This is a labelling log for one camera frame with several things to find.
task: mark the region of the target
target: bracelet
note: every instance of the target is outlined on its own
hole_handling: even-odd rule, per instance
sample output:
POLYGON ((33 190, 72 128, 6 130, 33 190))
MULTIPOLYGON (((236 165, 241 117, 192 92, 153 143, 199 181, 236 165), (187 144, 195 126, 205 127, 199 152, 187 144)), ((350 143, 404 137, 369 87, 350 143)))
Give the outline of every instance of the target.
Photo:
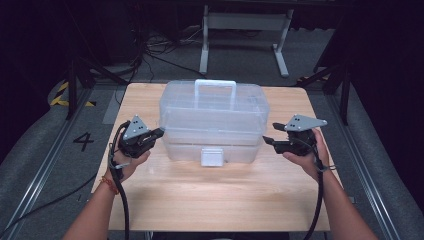
POLYGON ((115 195, 119 194, 119 190, 113 185, 112 180, 105 178, 105 176, 102 176, 102 179, 99 180, 100 183, 106 183, 109 185, 110 190, 115 193, 115 195))

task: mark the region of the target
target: hand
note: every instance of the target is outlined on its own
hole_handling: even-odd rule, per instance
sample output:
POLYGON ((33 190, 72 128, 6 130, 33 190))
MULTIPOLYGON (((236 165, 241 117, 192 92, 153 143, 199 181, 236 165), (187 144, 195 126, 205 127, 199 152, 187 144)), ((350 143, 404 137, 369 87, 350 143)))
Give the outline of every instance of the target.
MULTIPOLYGON (((315 139, 317 141, 317 150, 318 150, 318 156, 322 161, 322 164, 325 166, 329 165, 329 155, 327 151, 327 147, 324 143, 324 140, 322 138, 321 132, 317 129, 312 129, 315 135, 315 139)), ((297 156, 290 152, 284 152, 283 157, 287 158, 290 162, 295 163, 303 168, 303 170, 311 176, 313 179, 318 181, 318 172, 317 168, 315 166, 314 160, 315 156, 311 152, 306 156, 297 156)))
MULTIPOLYGON (((121 182, 127 180, 131 175, 135 172, 135 169, 137 169, 138 165, 144 163, 150 156, 150 151, 146 151, 138 158, 131 158, 125 156, 121 150, 118 149, 118 145, 115 146, 115 156, 113 160, 116 161, 118 164, 124 164, 124 163, 130 163, 129 165, 122 168, 122 173, 124 177, 121 179, 121 182)), ((110 172, 110 169, 107 168, 105 173, 105 178, 112 179, 112 173, 110 172)))

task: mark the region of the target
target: metal rail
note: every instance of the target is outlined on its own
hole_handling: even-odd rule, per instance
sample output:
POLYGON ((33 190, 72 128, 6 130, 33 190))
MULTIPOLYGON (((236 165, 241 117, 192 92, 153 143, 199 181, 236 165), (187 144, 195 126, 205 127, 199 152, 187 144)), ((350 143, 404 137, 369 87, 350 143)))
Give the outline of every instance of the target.
POLYGON ((358 173, 359 179, 364 187, 365 194, 368 197, 368 200, 371 204, 372 209, 374 210, 377 221, 380 224, 380 227, 383 231, 383 234, 386 239, 400 239, 399 234, 396 230, 396 227, 393 224, 392 219, 384 205, 383 199, 381 198, 380 192, 378 191, 374 181, 369 173, 367 166, 365 165, 364 159, 355 144, 355 141, 352 137, 352 134, 348 127, 343 124, 339 116, 339 107, 334 95, 326 95, 327 102, 334 114, 338 116, 337 125, 340 129, 340 132, 343 134, 343 137, 346 139, 349 146, 350 154, 353 158, 353 165, 356 172, 358 173))
MULTIPOLYGON (((27 214, 28 212, 31 211, 32 207, 34 206, 38 196, 40 195, 41 190, 43 189, 44 184, 46 183, 60 155, 60 152, 63 148, 63 145, 65 143, 65 140, 70 130, 72 129, 74 123, 76 122, 81 110, 83 109, 82 106, 84 106, 84 103, 88 101, 91 93, 92 93, 92 89, 81 90, 81 96, 78 101, 78 105, 77 105, 78 108, 76 112, 73 114, 71 119, 65 121, 65 123, 63 124, 58 136, 56 137, 53 145, 51 146, 49 152, 47 153, 46 158, 41 164, 34 179, 29 184, 24 197, 22 198, 21 202, 16 208, 15 213, 13 214, 6 228, 8 228, 15 220, 19 219, 24 214, 27 214)), ((24 224, 24 221, 25 219, 21 220, 20 222, 16 223, 13 227, 11 227, 11 229, 9 229, 7 233, 5 233, 3 239, 4 240, 16 239, 20 229, 22 228, 22 225, 24 224)))

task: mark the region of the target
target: wooden table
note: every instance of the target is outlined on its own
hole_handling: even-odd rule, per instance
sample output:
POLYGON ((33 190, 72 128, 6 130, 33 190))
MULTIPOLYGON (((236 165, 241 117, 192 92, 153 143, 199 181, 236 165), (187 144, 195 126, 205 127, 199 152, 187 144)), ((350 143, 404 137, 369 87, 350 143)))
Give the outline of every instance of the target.
MULTIPOLYGON (((165 86, 130 84, 110 141, 118 126, 135 114, 150 129, 158 127, 159 99, 165 86)), ((266 136, 285 140, 286 133, 273 129, 273 122, 287 123, 296 113, 315 117, 303 89, 263 90, 270 105, 266 136)), ((97 180, 106 171, 107 150, 97 180)), ((161 140, 123 187, 133 231, 307 231, 318 191, 317 183, 301 167, 265 143, 252 164, 226 163, 221 168, 204 168, 196 161, 171 161, 161 140)), ((120 196, 114 201, 109 227, 124 229, 120 196)), ((329 230, 324 204, 316 230, 329 230)))

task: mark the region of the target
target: number 4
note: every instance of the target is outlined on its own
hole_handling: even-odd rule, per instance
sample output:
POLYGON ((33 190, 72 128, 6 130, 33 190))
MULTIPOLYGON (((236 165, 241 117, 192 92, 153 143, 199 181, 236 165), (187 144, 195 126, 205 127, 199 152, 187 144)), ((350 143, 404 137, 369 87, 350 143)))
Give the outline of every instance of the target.
POLYGON ((94 140, 90 140, 90 136, 91 136, 90 133, 85 132, 82 136, 74 139, 74 143, 84 143, 84 145, 82 146, 81 152, 85 151, 85 147, 87 146, 87 143, 93 143, 94 142, 94 140))

